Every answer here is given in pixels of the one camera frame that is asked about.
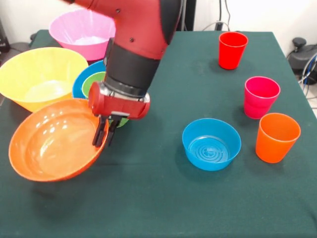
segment dark green table cover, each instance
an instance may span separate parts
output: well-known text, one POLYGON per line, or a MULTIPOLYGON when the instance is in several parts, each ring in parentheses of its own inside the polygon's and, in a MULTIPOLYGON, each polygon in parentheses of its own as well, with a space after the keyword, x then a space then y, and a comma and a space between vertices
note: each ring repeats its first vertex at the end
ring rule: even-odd
MULTIPOLYGON (((272 33, 246 33, 249 44, 233 71, 217 64, 219 34, 177 32, 151 86, 148 115, 118 129, 95 164, 68 181, 36 183, 14 172, 8 145, 29 113, 5 100, 0 237, 317 237, 316 118, 272 33), (256 157, 259 121, 243 113, 244 81, 254 75, 280 84, 271 112, 302 128, 279 164, 256 157), (184 127, 206 117, 230 123, 242 138, 240 154, 219 172, 195 168, 182 147, 184 127)), ((49 41, 42 31, 33 48, 49 41)))

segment cable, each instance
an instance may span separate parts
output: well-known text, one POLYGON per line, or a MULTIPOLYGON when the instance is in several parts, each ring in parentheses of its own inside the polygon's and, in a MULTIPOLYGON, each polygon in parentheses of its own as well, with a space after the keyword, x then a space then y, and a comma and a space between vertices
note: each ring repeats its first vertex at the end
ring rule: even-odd
POLYGON ((222 9, 221 9, 221 0, 219 0, 219 21, 221 21, 222 9))
POLYGON ((307 98, 307 100, 310 100, 310 99, 315 99, 315 98, 317 98, 317 96, 315 96, 315 97, 311 97, 311 98, 307 98))
POLYGON ((302 78, 298 81, 298 83, 302 83, 302 85, 304 84, 304 80, 310 75, 310 71, 307 71, 307 73, 306 73, 306 69, 307 69, 307 67, 311 64, 311 62, 314 60, 315 61, 315 64, 314 64, 314 66, 313 66, 313 68, 316 66, 316 59, 317 59, 317 53, 315 53, 311 58, 310 58, 310 60, 309 61, 307 61, 307 63, 306 63, 306 65, 305 65, 305 67, 304 67, 304 69, 303 69, 303 73, 302 73, 302 78))
MULTIPOLYGON (((311 73, 311 68, 312 68, 312 63, 313 63, 313 60, 309 63, 309 65, 308 65, 308 69, 307 69, 307 72, 309 72, 309 74, 311 73)), ((307 78, 309 77, 309 74, 308 74, 308 76, 305 78, 305 80, 304 80, 304 87, 303 87, 303 91, 304 91, 304 89, 305 89, 305 86, 307 85, 307 78)), ((305 94, 305 97, 308 95, 308 90, 309 90, 309 84, 307 85, 307 92, 306 92, 306 94, 305 94)))
POLYGON ((226 9, 227 9, 227 12, 228 12, 228 15, 229 15, 229 18, 228 18, 228 25, 229 25, 229 24, 230 24, 230 17, 231 17, 231 15, 230 15, 230 12, 229 12, 229 10, 228 10, 227 0, 224 0, 224 3, 225 3, 225 5, 226 5, 226 9))
POLYGON ((286 56, 286 58, 288 59, 288 57, 291 55, 291 53, 295 52, 295 50, 292 50, 290 53, 288 53, 288 55, 286 56))
POLYGON ((227 27, 228 27, 228 31, 230 31, 230 27, 229 27, 229 25, 227 24, 227 23, 225 23, 224 21, 215 21, 215 22, 213 22, 213 23, 210 23, 208 26, 206 26, 202 31, 205 31, 208 27, 210 27, 210 26, 212 26, 212 25, 214 25, 214 24, 216 24, 216 23, 223 23, 223 24, 225 24, 227 27))

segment white wall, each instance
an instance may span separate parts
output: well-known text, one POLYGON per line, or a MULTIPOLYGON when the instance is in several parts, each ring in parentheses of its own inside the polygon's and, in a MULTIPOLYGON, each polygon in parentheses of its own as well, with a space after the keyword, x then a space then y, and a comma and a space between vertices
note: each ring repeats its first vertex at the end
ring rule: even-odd
MULTIPOLYGON (((227 21, 222 2, 222 20, 227 21)), ((317 0, 227 0, 227 3, 230 30, 272 31, 285 54, 293 50, 294 37, 303 37, 308 44, 317 43, 317 0)), ((196 9, 194 30, 202 30, 219 18, 219 0, 197 0, 196 9)))
MULTIPOLYGON (((273 31, 284 53, 301 36, 317 43, 317 0, 227 0, 231 30, 273 31)), ((11 43, 29 42, 31 34, 48 29, 50 22, 76 8, 60 0, 0 0, 0 18, 11 43)), ((197 0, 195 30, 218 20, 218 0, 197 0)), ((222 19, 227 20, 225 5, 222 19)))
POLYGON ((30 42, 33 33, 77 7, 61 0, 0 0, 0 19, 10 43, 30 42))

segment pink cup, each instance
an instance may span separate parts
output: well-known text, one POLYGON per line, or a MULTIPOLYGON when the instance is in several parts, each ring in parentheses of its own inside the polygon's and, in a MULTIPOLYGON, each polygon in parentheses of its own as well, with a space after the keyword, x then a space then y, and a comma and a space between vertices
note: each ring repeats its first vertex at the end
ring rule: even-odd
POLYGON ((105 56, 109 38, 115 35, 114 20, 87 9, 77 9, 57 17, 50 35, 64 48, 80 53, 86 60, 105 56))
POLYGON ((244 112, 252 119, 260 119, 278 98, 281 88, 273 79, 255 76, 244 85, 244 112))

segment orange bowl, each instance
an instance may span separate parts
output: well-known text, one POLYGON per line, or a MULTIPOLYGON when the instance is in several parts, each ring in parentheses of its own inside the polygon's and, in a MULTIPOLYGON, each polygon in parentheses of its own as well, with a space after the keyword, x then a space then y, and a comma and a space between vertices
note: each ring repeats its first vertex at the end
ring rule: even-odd
POLYGON ((28 116, 9 145, 14 170, 33 181, 70 179, 82 172, 102 152, 92 145, 99 120, 84 99, 69 99, 46 106, 28 116))

